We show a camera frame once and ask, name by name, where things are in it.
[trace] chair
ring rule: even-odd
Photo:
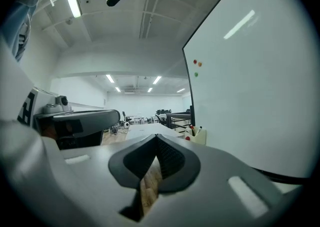
[[[125,114],[124,111],[122,112],[122,114],[123,114],[123,116],[124,116],[124,122],[130,122],[130,121],[132,121],[132,118],[126,117],[126,114]]]
[[[161,120],[161,118],[160,118],[158,115],[156,115],[156,117],[158,118],[159,123],[160,123],[161,125],[167,126],[167,122],[166,122],[165,120]]]

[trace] ceiling light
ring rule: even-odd
[[[115,83],[110,75],[106,75],[106,77],[108,78],[108,80],[110,80],[111,83]]]
[[[74,18],[81,16],[78,0],[68,0]]]
[[[225,40],[229,39],[233,34],[235,34],[242,26],[244,26],[251,17],[255,15],[255,11],[251,10],[240,22],[238,22],[223,38]]]
[[[154,85],[157,84],[158,81],[159,81],[161,78],[162,78],[162,77],[158,76],[158,77],[155,79],[155,81],[153,82],[153,84],[154,84]]]

